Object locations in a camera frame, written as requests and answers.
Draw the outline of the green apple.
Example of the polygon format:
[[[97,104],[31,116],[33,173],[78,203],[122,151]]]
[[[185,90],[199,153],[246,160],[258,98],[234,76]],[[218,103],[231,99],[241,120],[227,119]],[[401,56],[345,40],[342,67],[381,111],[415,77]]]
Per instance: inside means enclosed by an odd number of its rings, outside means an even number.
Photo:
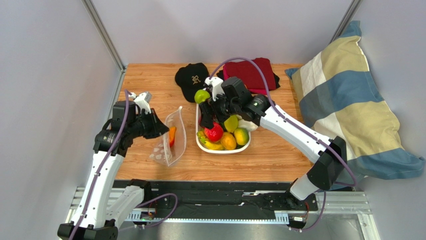
[[[204,102],[211,97],[210,93],[205,89],[199,89],[194,95],[194,101],[197,104]]]

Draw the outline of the aluminium frame post right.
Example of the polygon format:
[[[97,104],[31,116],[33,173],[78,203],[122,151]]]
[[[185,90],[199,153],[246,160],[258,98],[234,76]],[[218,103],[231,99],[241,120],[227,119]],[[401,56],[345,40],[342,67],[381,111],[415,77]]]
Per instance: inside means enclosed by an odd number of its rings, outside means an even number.
[[[352,0],[344,13],[340,23],[338,24],[330,43],[332,43],[334,40],[336,40],[339,36],[341,36],[344,32],[344,30],[347,28],[349,23],[352,21],[354,15],[358,11],[359,7],[361,6],[363,0]]]

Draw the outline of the white garlic bulb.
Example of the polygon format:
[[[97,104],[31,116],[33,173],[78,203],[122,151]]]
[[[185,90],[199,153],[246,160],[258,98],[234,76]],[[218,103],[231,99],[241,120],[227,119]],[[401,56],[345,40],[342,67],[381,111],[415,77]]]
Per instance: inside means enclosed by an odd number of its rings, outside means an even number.
[[[253,132],[258,129],[258,126],[255,123],[251,121],[246,121],[244,119],[240,119],[238,121],[238,127],[242,129],[246,129],[248,132]]]

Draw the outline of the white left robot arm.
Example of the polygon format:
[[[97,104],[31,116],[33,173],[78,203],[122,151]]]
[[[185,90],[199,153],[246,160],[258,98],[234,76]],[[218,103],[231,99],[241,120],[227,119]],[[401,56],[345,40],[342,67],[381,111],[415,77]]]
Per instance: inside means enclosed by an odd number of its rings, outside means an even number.
[[[144,200],[150,184],[132,180],[108,206],[116,175],[134,139],[158,138],[169,128],[158,118],[147,100],[118,101],[94,139],[90,175],[81,201],[69,223],[62,223],[57,235],[62,240],[115,240],[119,228]]]

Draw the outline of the black baseball cap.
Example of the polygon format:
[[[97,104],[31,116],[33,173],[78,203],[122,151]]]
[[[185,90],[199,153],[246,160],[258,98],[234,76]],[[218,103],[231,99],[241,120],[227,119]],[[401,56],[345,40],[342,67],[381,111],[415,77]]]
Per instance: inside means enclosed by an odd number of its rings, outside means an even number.
[[[202,62],[190,63],[179,68],[175,74],[175,83],[180,87],[186,101],[195,102],[195,94],[204,88],[204,82],[209,77],[209,71]]]

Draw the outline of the green orange mango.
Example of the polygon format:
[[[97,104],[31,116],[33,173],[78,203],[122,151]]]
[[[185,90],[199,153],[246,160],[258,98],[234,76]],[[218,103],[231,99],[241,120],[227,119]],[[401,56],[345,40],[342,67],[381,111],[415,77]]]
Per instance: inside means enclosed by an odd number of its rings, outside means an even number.
[[[233,132],[237,145],[245,146],[249,140],[249,132],[245,128],[238,127]]]

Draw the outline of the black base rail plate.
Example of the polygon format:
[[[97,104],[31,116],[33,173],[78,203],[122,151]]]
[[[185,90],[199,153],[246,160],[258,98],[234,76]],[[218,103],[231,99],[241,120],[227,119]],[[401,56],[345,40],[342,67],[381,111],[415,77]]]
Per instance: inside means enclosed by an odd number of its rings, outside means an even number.
[[[147,209],[155,217],[200,220],[272,220],[276,211],[305,214],[320,209],[315,195],[289,203],[288,182],[115,180],[114,188],[148,187],[146,201],[163,196]]]

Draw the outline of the yellow orange mango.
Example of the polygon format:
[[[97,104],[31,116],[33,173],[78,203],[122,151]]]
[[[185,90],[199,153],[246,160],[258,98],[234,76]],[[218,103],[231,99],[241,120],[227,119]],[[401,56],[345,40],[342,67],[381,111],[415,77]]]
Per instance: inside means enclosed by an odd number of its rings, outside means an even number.
[[[220,143],[224,147],[224,149],[227,151],[235,150],[237,147],[237,142],[235,137],[229,132],[223,133],[220,139]]]

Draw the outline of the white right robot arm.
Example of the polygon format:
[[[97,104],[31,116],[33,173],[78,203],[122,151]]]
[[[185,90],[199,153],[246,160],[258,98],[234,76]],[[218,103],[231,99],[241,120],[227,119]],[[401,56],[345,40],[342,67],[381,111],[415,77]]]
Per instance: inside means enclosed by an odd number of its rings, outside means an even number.
[[[207,77],[204,85],[211,97],[199,104],[200,126],[212,129],[214,120],[224,123],[232,115],[269,130],[299,149],[313,164],[296,179],[287,193],[303,201],[318,190],[328,191],[347,166],[346,142],[322,135],[285,113],[266,95],[252,95],[241,79],[225,81]]]

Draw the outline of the yellow banana bunch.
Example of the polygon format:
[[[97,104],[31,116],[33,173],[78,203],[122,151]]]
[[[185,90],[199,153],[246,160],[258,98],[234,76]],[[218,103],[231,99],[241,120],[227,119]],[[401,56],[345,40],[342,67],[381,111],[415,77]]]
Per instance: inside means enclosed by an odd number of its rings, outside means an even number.
[[[225,149],[220,142],[210,141],[202,130],[198,131],[196,135],[198,140],[209,150],[223,151]]]

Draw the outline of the aluminium frame post left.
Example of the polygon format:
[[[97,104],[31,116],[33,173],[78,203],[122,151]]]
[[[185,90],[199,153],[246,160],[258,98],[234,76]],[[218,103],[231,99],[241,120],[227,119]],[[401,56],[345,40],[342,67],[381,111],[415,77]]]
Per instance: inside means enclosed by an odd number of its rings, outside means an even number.
[[[113,61],[115,62],[117,68],[120,72],[124,72],[126,70],[126,66],[120,57],[102,19],[99,15],[94,3],[92,0],[82,0],[83,5],[85,6],[92,22],[94,23],[100,37],[102,38],[107,50],[109,51]]]

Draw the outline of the orange red mango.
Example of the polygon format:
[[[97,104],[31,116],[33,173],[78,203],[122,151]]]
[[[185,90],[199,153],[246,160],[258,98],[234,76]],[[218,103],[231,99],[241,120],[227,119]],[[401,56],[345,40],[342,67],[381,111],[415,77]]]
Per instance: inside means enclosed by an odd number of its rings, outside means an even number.
[[[169,143],[169,147],[172,148],[175,144],[175,139],[176,139],[176,132],[177,132],[177,127],[176,126],[172,126],[169,128],[169,132],[168,132],[168,143]]]

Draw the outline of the yellow green star fruit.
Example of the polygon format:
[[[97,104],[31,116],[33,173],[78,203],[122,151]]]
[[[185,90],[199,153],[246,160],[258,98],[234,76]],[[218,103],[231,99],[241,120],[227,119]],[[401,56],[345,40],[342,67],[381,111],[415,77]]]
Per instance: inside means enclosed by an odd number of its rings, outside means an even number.
[[[239,126],[239,119],[236,115],[231,115],[223,123],[225,130],[229,133],[233,133]]]

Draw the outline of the clear dotted zip bag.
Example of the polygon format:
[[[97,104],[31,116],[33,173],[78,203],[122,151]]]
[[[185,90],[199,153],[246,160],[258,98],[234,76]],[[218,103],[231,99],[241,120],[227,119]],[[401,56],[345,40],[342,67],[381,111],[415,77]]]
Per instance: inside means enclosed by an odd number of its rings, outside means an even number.
[[[166,167],[176,165],[183,157],[187,147],[182,109],[183,107],[180,106],[165,118],[164,124],[169,128],[169,131],[158,139],[149,155],[151,160]]]

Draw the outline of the aluminium frame post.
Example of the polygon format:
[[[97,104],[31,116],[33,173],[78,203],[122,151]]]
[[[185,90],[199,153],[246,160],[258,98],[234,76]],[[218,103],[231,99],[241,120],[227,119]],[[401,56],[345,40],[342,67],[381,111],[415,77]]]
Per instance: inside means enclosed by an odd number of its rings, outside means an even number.
[[[82,0],[83,5],[85,6],[92,22],[94,23],[100,37],[102,38],[107,50],[109,51],[113,61],[115,62],[117,68],[120,72],[124,72],[126,70],[126,66],[120,57],[102,19],[99,15],[94,3],[92,0]]]
[[[361,6],[363,0],[352,0],[344,13],[340,23],[338,24],[330,43],[332,43],[334,40],[336,40],[339,36],[341,36],[344,32],[344,30],[347,28],[349,23],[352,21],[354,15],[358,11],[359,7]]]

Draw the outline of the white perforated fruit basket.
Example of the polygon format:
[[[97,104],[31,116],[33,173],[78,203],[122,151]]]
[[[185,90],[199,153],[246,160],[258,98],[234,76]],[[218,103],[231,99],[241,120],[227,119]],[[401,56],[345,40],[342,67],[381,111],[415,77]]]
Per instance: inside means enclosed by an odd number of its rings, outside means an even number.
[[[237,154],[251,143],[251,132],[247,128],[236,127],[237,117],[231,117],[229,124],[221,125],[217,119],[213,118],[213,128],[208,129],[200,125],[202,110],[198,106],[196,109],[195,140],[199,148],[209,154],[227,155]]]

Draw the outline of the blue yellow checked pillow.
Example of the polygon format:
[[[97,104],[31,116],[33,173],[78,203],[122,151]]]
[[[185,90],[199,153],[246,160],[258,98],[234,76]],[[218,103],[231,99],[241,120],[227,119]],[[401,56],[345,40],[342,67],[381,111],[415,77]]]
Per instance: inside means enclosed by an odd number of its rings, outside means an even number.
[[[403,147],[400,122],[377,88],[361,39],[361,24],[354,20],[308,63],[285,72],[304,124],[346,142],[348,169],[334,189],[366,177],[417,178],[426,164]]]

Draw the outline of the dark red folded cloth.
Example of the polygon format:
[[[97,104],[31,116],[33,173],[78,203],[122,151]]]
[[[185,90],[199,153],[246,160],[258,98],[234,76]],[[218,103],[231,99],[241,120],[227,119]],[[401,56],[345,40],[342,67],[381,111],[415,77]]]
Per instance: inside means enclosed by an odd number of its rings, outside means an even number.
[[[280,88],[280,77],[273,72],[268,58],[258,57],[252,60],[263,73],[270,91]],[[253,94],[266,95],[266,87],[259,71],[248,61],[228,62],[216,76],[222,80],[237,77],[242,80],[246,88]]]

